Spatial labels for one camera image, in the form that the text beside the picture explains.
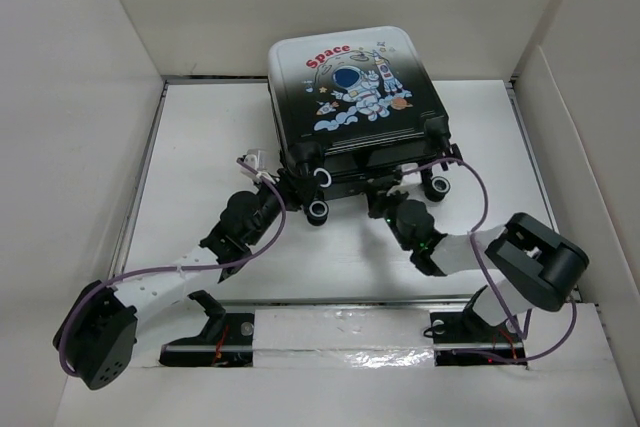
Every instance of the black plastic mount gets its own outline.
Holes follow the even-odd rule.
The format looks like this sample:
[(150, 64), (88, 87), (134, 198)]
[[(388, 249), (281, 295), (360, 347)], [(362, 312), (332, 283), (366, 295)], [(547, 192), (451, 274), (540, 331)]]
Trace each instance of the black plastic mount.
[(528, 214), (515, 214), (485, 254), (522, 296), (550, 312), (562, 308), (589, 265), (587, 254)]
[[(87, 285), (53, 338), (60, 349), (62, 330), (76, 305), (101, 282)], [(129, 365), (138, 319), (135, 307), (125, 307), (107, 287), (94, 295), (76, 317), (64, 352), (68, 364), (91, 390), (113, 382)]]
[(470, 330), (463, 312), (431, 312), (431, 326), (423, 332), (433, 339), (436, 366), (501, 365), (477, 353), (461, 353), (456, 349), (473, 345), (475, 352), (487, 352), (505, 359), (522, 359), (525, 351), (522, 339), (509, 332), (506, 322), (482, 330)]
[(253, 362), (254, 314), (227, 313), (204, 290), (189, 295), (200, 304), (208, 320), (195, 337), (174, 340), (162, 348), (165, 367), (245, 367)]
[(424, 275), (445, 274), (431, 260), (431, 254), (446, 234), (438, 232), (435, 220), (423, 202), (407, 199), (407, 193), (387, 195), (388, 186), (371, 183), (365, 191), (369, 217), (384, 218), (402, 250), (411, 251), (409, 260)]
[(312, 177), (324, 165), (324, 150), (319, 142), (296, 142), (282, 156), (282, 165), (296, 177)]
[[(434, 160), (444, 158), (454, 158), (462, 160), (462, 154), (457, 144), (452, 144), (451, 132), (449, 131), (449, 117), (427, 118), (424, 121), (425, 136), (425, 160), (420, 162), (420, 166), (427, 165)], [(449, 170), (449, 162), (440, 164), (443, 171)], [(422, 179), (422, 190), (424, 195), (431, 202), (441, 202), (449, 192), (447, 188), (438, 188), (438, 182), (446, 182), (446, 179), (440, 180), (434, 178), (433, 169), (424, 169), (420, 171)]]
[[(315, 169), (321, 164), (317, 160), (320, 152), (312, 147), (308, 151), (301, 147), (294, 151), (295, 157), (302, 159), (297, 164), (298, 172), (279, 169), (274, 187), (282, 197), (287, 211), (302, 209), (311, 225), (320, 226), (327, 221), (329, 214), (320, 186), (327, 179), (314, 175)], [(304, 161), (305, 152), (308, 154), (308, 161)], [(227, 201), (226, 209), (220, 214), (220, 221), (200, 241), (200, 247), (211, 250), (220, 264), (249, 257), (251, 250), (248, 246), (258, 243), (280, 213), (280, 204), (271, 189), (264, 184), (256, 185), (257, 193), (241, 191), (233, 194)], [(244, 265), (222, 269), (219, 282), (237, 274)]]

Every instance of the screw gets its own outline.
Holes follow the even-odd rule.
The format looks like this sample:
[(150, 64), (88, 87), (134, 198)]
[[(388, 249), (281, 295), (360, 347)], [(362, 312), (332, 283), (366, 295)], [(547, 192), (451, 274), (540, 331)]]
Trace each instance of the screw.
[(511, 323), (510, 320), (507, 320), (505, 322), (505, 326), (507, 327), (507, 330), (509, 331), (509, 333), (511, 333), (511, 334), (515, 334), (516, 333), (516, 328), (513, 326), (513, 324)]
[(253, 335), (253, 324), (251, 322), (243, 322), (240, 326), (240, 333), (245, 337)]
[(444, 334), (444, 322), (440, 319), (436, 319), (431, 323), (431, 328), (433, 329), (434, 334), (442, 335)]

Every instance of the small black wheel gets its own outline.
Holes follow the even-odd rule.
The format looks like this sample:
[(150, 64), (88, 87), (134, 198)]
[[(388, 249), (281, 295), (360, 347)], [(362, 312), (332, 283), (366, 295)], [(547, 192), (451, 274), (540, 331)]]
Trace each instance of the small black wheel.
[(306, 213), (307, 221), (313, 226), (320, 227), (329, 217), (329, 206), (323, 200), (314, 200)]
[(451, 184), (444, 177), (436, 176), (423, 182), (424, 194), (431, 202), (441, 202), (451, 190)]

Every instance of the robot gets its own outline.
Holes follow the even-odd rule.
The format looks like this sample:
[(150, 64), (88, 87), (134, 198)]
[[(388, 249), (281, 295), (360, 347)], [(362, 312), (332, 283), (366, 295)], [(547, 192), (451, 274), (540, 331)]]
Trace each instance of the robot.
[(355, 102), (356, 110), (367, 116), (373, 122), (378, 116), (388, 117), (389, 111), (380, 105), (380, 76), (370, 70), (365, 73), (357, 67), (344, 66), (338, 68), (333, 73), (333, 81), (347, 92), (333, 91), (333, 95), (338, 100), (345, 102)]
[(404, 92), (404, 97), (411, 97), (411, 92), (403, 90), (403, 85), (391, 72), (388, 62), (380, 57), (380, 54), (375, 50), (373, 51), (373, 60), (376, 63), (376, 67), (378, 68), (380, 75), (382, 76), (384, 91), (388, 95), (395, 96), (398, 93)]
[[(449, 146), (446, 139), (439, 144)], [(256, 245), (278, 216), (281, 217), (278, 232), (284, 226), (286, 212), (302, 210), (308, 222), (318, 227), (327, 221), (329, 208), (322, 200), (322, 192), (331, 186), (333, 179), (323, 168), (322, 150), (310, 144), (294, 147), (293, 152), (288, 153), (297, 166), (294, 172), (283, 167), (275, 176), (270, 175), (261, 167), (260, 153), (256, 151), (239, 159), (253, 175), (258, 190), (232, 195), (219, 222), (193, 254), (204, 258), (204, 251), (212, 252), (219, 264), (229, 266), (222, 269), (218, 282), (236, 275), (249, 260), (265, 250), (263, 247), (252, 254), (249, 246)], [(408, 199), (411, 182), (406, 179), (412, 176), (421, 179), (418, 174), (436, 164), (467, 165), (460, 158), (435, 157), (435, 161), (422, 166), (404, 165), (392, 176), (371, 176), (364, 192), (368, 216), (385, 220), (400, 248), (411, 253), (409, 260), (424, 275), (454, 275), (480, 267), (490, 281), (484, 264), (487, 262), (506, 279), (497, 285), (490, 282), (491, 288), (481, 288), (462, 312), (440, 313), (441, 317), (436, 319), (432, 314), (431, 327), (425, 330), (425, 337), (432, 337), (434, 342), (443, 335), (448, 343), (481, 342), (495, 335), (497, 329), (504, 329), (506, 319), (512, 315), (536, 307), (558, 311), (589, 263), (586, 254), (523, 213), (515, 214), (505, 225), (475, 232), (473, 237), (439, 232), (426, 205)], [(451, 250), (457, 250), (453, 257)], [(198, 303), (208, 320), (197, 336), (165, 345), (160, 363), (211, 366), (218, 362), (225, 367), (250, 366), (253, 314), (227, 313), (207, 293), (213, 279), (202, 270), (194, 266), (167, 266), (147, 269), (142, 273), (153, 275), (142, 277), (140, 272), (128, 273), (125, 275), (128, 279), (118, 284), (112, 281), (89, 284), (54, 338), (65, 370), (80, 377), (92, 390), (110, 384), (127, 367), (134, 346), (142, 340), (138, 331), (185, 297)], [(189, 355), (185, 362), (180, 348), (193, 345), (206, 348), (197, 355)], [(466, 355), (477, 356), (477, 352), (467, 351)]]

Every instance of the white floor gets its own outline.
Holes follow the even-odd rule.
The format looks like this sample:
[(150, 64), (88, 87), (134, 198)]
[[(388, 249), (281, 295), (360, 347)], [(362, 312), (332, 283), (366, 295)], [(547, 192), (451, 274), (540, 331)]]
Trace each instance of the white floor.
[[(520, 211), (549, 224), (503, 82), (435, 86), (451, 117), (453, 141), (487, 184), (485, 227)], [(126, 269), (171, 263), (205, 237), (229, 196), (252, 189), (235, 158), (253, 147), (277, 158), (266, 84), (169, 86)], [(466, 233), (481, 214), (480, 189), (462, 168), (444, 175), (452, 190), (442, 204), (429, 207), (436, 227)], [(273, 249), (211, 294), (242, 301), (407, 300), (466, 296), (482, 285), (480, 272), (447, 278), (419, 273), (384, 222), (367, 218), (364, 198), (354, 197), (330, 202), (322, 228), (309, 226), (302, 214), (289, 215)]]

